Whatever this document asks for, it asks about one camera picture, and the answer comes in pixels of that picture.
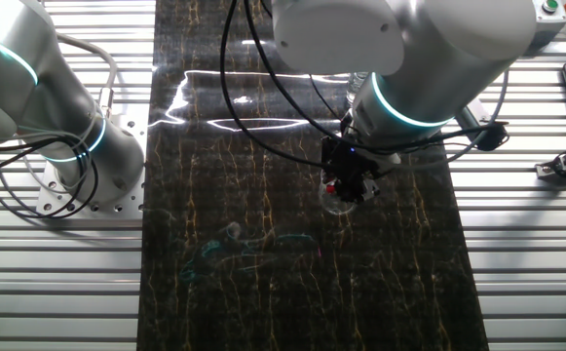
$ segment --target white cable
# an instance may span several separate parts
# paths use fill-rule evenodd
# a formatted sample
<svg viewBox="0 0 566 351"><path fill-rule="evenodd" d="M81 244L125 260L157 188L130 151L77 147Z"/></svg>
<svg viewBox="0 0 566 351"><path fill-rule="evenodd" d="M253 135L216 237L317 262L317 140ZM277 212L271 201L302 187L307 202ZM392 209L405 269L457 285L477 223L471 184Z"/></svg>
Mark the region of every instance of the white cable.
<svg viewBox="0 0 566 351"><path fill-rule="evenodd" d="M501 107L503 106L504 100L506 99L506 93L508 92L508 81L509 81L509 70L506 70L506 72L504 72L504 83L502 85L501 93L499 95L499 101L497 102L497 107L495 108L495 112L490 117L490 121L488 122L488 125L492 125L493 123L495 123L495 120L497 120L497 117L499 116ZM447 165L469 153L469 151L471 151L480 141L482 141L486 137L486 133L487 133L486 131L480 133L479 136L477 136L475 140L473 140L471 144L469 144L469 146L465 147L464 149L462 149L461 151L459 151L458 153L447 159L429 163L426 165L411 166L411 165L402 165L402 164L390 164L390 166L396 170L423 171L427 169L432 169L434 167Z"/></svg>
<svg viewBox="0 0 566 351"><path fill-rule="evenodd" d="M118 74L118 64L116 64L116 60L114 60L114 58L112 58L109 53L85 40L73 38L66 34L58 33L57 39L64 44L72 45L74 47L89 51L91 53L99 55L102 59L104 59L105 62L109 64L109 77L107 78L107 83L105 83L105 88L111 89L114 86L114 81L116 80L116 75Z"/></svg>
<svg viewBox="0 0 566 351"><path fill-rule="evenodd" d="M73 146L73 147L72 147L73 149L79 147L80 145L84 145L84 146L86 147L86 150L89 150L90 148L89 148L88 145L85 143L85 139L88 138L88 136L89 136L90 133L92 132L92 129L94 128L94 120L95 120L96 118L102 118L102 117L101 117L100 115L96 115L96 116L92 119L92 122L90 123L90 125L88 126L88 128L86 129L86 131L84 132L84 134L83 134L82 136L76 136L76 135L73 135L73 134L68 133L68 132L44 132L44 133L54 133L54 134L57 135L57 136L75 137L75 138L79 139L79 143L77 143L75 146ZM39 129L36 129L36 128L30 128L30 127L20 127L20 128L21 128L21 129L24 129L24 130L29 130L29 131L42 131L42 130L39 130ZM56 194L69 194L68 191L55 190L55 189L52 189L52 188L51 188L50 186L48 186L47 184L45 184L44 181L42 181L42 179L40 179L39 176L37 176L35 173L33 173L33 170L31 169L31 166L29 165L29 160L27 160L27 157L26 157L26 156L23 157L23 162L24 162L25 166L27 167L27 169L31 172L33 178L36 179L36 181L40 184L40 186L42 186L43 188L45 188L45 189L47 189L47 190L49 190L49 191L51 191L51 192L54 192L54 193L56 193ZM57 182L59 183L59 185L61 185L64 189L72 189L72 188L78 186L79 183L81 183L81 182L88 176L88 174L90 173L90 169L92 168L92 157L89 157L88 160L87 160L87 162L88 162L88 165L87 165L87 167L86 167L86 171L81 175L81 177L79 177L79 179L78 179L74 184L72 184L72 185L70 185L70 186L68 186L68 185L66 185L66 184L64 184L64 183L62 183L62 182L59 180L59 176L56 175L56 179L57 179Z"/></svg>

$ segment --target metal bracket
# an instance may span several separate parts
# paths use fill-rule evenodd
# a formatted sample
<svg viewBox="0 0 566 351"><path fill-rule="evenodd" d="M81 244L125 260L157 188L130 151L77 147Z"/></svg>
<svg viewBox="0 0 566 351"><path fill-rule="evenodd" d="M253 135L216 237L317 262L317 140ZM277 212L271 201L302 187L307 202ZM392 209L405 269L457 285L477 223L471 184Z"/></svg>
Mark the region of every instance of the metal bracket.
<svg viewBox="0 0 566 351"><path fill-rule="evenodd" d="M110 122L114 125L131 133L144 154L146 154L146 137L148 126L145 122L135 121L132 116L115 115L110 118ZM142 210L144 207L144 179L145 172L142 172L138 183L129 191L125 196L116 201L106 204L91 203L85 209L81 210L74 216L73 219L142 219ZM47 162L45 167L43 181L45 184L53 187L55 190L64 190L59 181L57 180L56 169ZM70 200L67 194L60 195L51 192L47 189L40 189L40 196L38 197L37 211L41 214L49 214L56 209L66 205ZM77 209L81 206L81 202L75 200L72 209Z"/></svg>
<svg viewBox="0 0 566 351"><path fill-rule="evenodd" d="M490 115L482 105L479 98L475 98L473 101L467 105L462 111L456 114L456 121L460 128L470 129L477 128L481 124L487 124L490 121ZM497 126L501 126L501 129L487 131L484 135L485 137L478 141L475 147L481 151L494 151L499 146L503 145L508 132L505 128L505 122L495 122ZM477 137L479 137L481 132L469 133L467 137L471 142L474 142Z"/></svg>

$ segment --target gray cable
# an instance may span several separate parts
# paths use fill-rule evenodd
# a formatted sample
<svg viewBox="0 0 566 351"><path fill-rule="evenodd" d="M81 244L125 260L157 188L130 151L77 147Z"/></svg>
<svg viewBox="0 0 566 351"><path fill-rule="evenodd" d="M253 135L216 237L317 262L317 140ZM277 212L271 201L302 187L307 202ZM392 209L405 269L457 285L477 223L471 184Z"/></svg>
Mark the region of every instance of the gray cable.
<svg viewBox="0 0 566 351"><path fill-rule="evenodd" d="M118 74L118 64L116 64L116 61L111 57L111 55L109 55L109 53L94 44L88 43L85 40L73 38L66 34L58 33L57 39L64 44L72 45L74 47L89 51L91 53L99 55L102 59L104 59L109 64L109 77L107 78L105 88L111 89L114 86L114 81L116 80L116 75Z"/></svg>
<svg viewBox="0 0 566 351"><path fill-rule="evenodd" d="M92 122L90 123L90 126L86 129L86 131L84 132L83 136L76 136L73 135L71 133L68 132L49 132L49 131L43 131L43 130L39 130L36 128L30 128L30 127L23 127L20 126L21 129L23 130L28 130L28 131L34 131L34 132L40 132L37 133L35 135L42 135L42 134L47 134L47 135L57 135L57 136L67 136L67 137L75 137L77 139L79 139L79 143L77 143L75 146L73 146L73 148L77 148L80 145L83 145L86 149L89 149L88 145L85 143L85 139L88 138L88 136L90 135L90 132L93 129L94 126L94 120L96 118L99 118L100 116L96 115L95 117L92 118ZM38 175L36 175L33 172L33 169L31 168L31 165L29 164L29 160L27 159L27 156L24 156L22 158L22 162L24 162L25 166L27 167L27 169L29 170L29 172L31 173L31 176L33 176L33 178L38 182L38 184L40 184L40 186L42 186L44 189L54 192L56 194L69 194L68 191L60 191L60 190L56 190L56 189L52 189L50 186L48 186L47 184L44 183L44 181L42 179L40 179L40 177ZM88 173L90 172L91 169L91 162L92 162L92 158L90 158L88 160L88 166L86 167L86 172L79 178L79 180L77 180L77 182L75 182L72 186L67 186L61 183L61 181L59 181L59 176L56 176L57 181L59 182L59 184L66 190L70 189L70 188L74 188L76 186L79 185L80 182L82 182L86 176L88 176Z"/></svg>
<svg viewBox="0 0 566 351"><path fill-rule="evenodd" d="M76 135L74 135L74 134L72 134L72 133L69 133L69 132L57 132L57 131L51 132L51 131L43 131L43 130L39 130L39 129L35 129L35 128L29 128L29 127L25 127L25 126L19 126L19 128L22 129L22 130L28 130L28 131L38 132L38 133L31 133L31 134L27 134L27 135L24 135L24 136L11 136L11 137L7 137L7 138L0 138L0 143L2 143L2 142L7 142L7 141L12 141L12 140L18 140L18 141L19 141L19 144L20 144L20 140L21 140L22 138L26 138L26 137L53 137L53 136L60 136L60 137L73 137L73 138L75 138L75 139L78 139L79 142L78 142L75 146L73 146L73 149L76 148L76 147L79 147L80 145L81 145L81 146L84 146L86 149L89 148L88 145L87 145L86 142L85 142L85 138L88 136L88 134L90 133L90 131L86 131L85 136L84 136L83 138L81 138L80 136L76 136ZM40 179L40 177L37 176L37 175L33 172L33 169L31 168L31 165L29 164L29 160L27 159L27 157L24 156L24 157L22 158L22 160L23 160L25 166L27 167L27 169L29 170L29 172L31 173L31 175L33 176L33 178L36 179L36 181L38 181L38 183L40 184L40 186L42 186L43 188L45 188L45 189L47 189L47 190L49 190L49 191L55 192L55 193L57 193L57 194L66 194L66 193L68 193L68 192L60 192L59 190L55 190L55 189L52 189L51 187L47 186L47 185L42 181L42 179ZM89 158L89 159L88 159L88 165L87 165L87 167L86 167L86 172L84 173L83 176L81 176L81 177L79 178L79 180L77 180L77 182L75 183L74 186L77 186L81 181L83 181L83 180L86 178L86 176L87 176L88 173L90 172L91 165L92 165L92 158Z"/></svg>
<svg viewBox="0 0 566 351"><path fill-rule="evenodd" d="M506 70L506 72L504 72L504 83L502 85L501 93L499 95L499 101L497 102L497 107L495 108L495 112L490 117L490 121L488 122L489 125L495 123L495 120L497 120L497 117L499 116L499 112L501 111L501 107L503 106L504 100L506 99L506 93L508 92L508 81L509 81L509 69ZM482 139L484 139L484 137L486 137L486 133L487 132L480 133L479 136L477 136L475 138L475 140L473 140L471 142L471 144L469 144L469 146L465 147L464 149L462 149L461 151L459 151L455 155L453 155L453 156L451 156L447 159L444 159L442 161L433 162L433 163L429 163L429 164L426 164L426 165L410 166L410 165L402 165L402 164L391 164L390 166L393 167L393 169L396 169L396 170L423 171L423 170L427 170L427 169L432 169L434 167L449 164L450 162L456 161L459 158L466 155L467 153L469 153L469 151L471 151Z"/></svg>

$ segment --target mounting plate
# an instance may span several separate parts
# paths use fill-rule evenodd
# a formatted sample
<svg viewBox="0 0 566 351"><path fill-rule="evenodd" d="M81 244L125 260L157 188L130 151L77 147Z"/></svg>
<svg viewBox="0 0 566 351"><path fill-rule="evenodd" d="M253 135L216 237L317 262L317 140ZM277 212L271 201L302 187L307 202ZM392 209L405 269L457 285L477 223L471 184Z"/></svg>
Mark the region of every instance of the mounting plate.
<svg viewBox="0 0 566 351"><path fill-rule="evenodd" d="M142 148L144 154L146 154L146 137L147 137L147 125L145 118L133 118L128 115L115 115L110 118L110 121L131 133L139 146ZM85 209L81 210L72 219L142 219L142 210L144 207L144 179L145 171L142 171L139 181L135 186L129 191L125 196L111 203L105 204L95 204L92 202L90 205L86 206ZM55 190L63 191L64 188L59 184L57 180L57 172L55 167L49 162L45 167L45 172L43 176L43 181L45 184L55 187ZM70 200L69 194L56 194L45 188L40 188L40 196L38 197L37 211L41 214L49 214L55 210L63 207ZM73 202L73 209L77 209L81 206L79 200Z"/></svg>

